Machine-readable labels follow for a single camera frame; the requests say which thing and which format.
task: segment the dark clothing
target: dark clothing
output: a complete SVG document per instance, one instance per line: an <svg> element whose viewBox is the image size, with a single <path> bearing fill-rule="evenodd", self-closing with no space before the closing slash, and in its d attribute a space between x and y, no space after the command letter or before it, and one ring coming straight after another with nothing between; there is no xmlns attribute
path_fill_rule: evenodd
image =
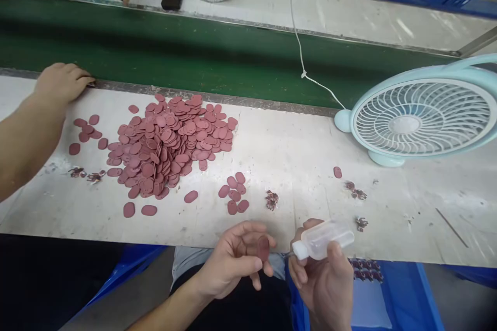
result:
<svg viewBox="0 0 497 331"><path fill-rule="evenodd" d="M0 330L57 331L109 279L124 247L0 234Z"/></svg>
<svg viewBox="0 0 497 331"><path fill-rule="evenodd" d="M172 295L183 283L197 273L202 265L187 270L174 283ZM224 299L212 301L199 314L188 331L290 331L290 289L285 281L259 272L260 291L254 290L252 280L243 277L238 286Z"/></svg>

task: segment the white workbench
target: white workbench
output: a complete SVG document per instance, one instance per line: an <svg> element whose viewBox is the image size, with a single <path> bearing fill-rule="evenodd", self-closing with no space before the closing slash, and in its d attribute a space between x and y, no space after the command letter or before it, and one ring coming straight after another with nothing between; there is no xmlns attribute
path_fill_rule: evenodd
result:
<svg viewBox="0 0 497 331"><path fill-rule="evenodd" d="M1 119L34 83L0 77ZM375 165L351 134L339 132L324 116L223 105L223 112L239 121L233 150L216 154L205 172L194 163L193 172L181 177L179 186L161 201L138 197L136 214L126 219L123 205L129 201L129 189L117 178L105 176L92 186L69 176L74 166L87 172L109 168L108 151L98 150L96 140L81 144L80 154L69 156L69 144L77 142L80 130L72 121L99 114L96 129L113 142L118 126L133 116L127 107L135 104L143 114L151 101L148 95L87 91L70 108L60 143L44 168L0 204L0 233L213 247L226 228L254 219L268 224L278 251L288 251L296 227L308 218L333 218L355 231L359 215L369 225L363 233L356 232L354 245L346 250L349 256L497 267L496 141L471 153L387 169ZM342 179L334 178L335 166L341 167ZM244 214L230 216L227 198L220 199L217 192L237 171L247 179L245 198L251 205ZM344 188L346 180L364 190L367 200L353 199ZM267 189L280 196L274 212L265 207ZM183 197L191 190L199 197L185 204ZM145 204L156 205L157 214L141 215Z"/></svg>
<svg viewBox="0 0 497 331"><path fill-rule="evenodd" d="M120 0L76 0L122 6ZM161 0L130 0L130 6L162 11ZM293 0L301 32L384 43L403 48L456 51L497 21L379 0ZM183 0L173 14L292 30L290 0ZM495 52L497 44L488 47Z"/></svg>

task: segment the blue stool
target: blue stool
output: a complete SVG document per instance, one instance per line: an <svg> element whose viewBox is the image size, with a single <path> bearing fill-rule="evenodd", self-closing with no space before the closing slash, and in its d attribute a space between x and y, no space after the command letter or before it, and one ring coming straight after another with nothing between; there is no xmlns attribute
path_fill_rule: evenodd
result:
<svg viewBox="0 0 497 331"><path fill-rule="evenodd" d="M71 321L114 288L142 273L166 248L167 246L127 244L123 250L121 260L115 266L109 279L88 304L71 318Z"/></svg>

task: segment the metal frame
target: metal frame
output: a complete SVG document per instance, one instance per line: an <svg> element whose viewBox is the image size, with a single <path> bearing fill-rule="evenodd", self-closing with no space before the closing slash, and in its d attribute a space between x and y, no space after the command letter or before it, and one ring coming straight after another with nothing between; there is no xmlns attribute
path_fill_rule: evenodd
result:
<svg viewBox="0 0 497 331"><path fill-rule="evenodd" d="M457 52L461 58L466 58L478 52L479 50L483 49L484 47L492 44L496 40L497 40L497 26L491 30L488 30L487 32L485 32L483 35L476 38L472 42L466 44Z"/></svg>

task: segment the light blue fan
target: light blue fan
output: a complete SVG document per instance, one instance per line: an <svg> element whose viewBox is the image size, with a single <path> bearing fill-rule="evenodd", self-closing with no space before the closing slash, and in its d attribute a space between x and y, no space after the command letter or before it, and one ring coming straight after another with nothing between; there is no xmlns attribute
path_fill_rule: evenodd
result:
<svg viewBox="0 0 497 331"><path fill-rule="evenodd" d="M339 111L335 125L386 167L482 146L497 135L497 73L474 66L484 63L497 53L396 75Z"/></svg>

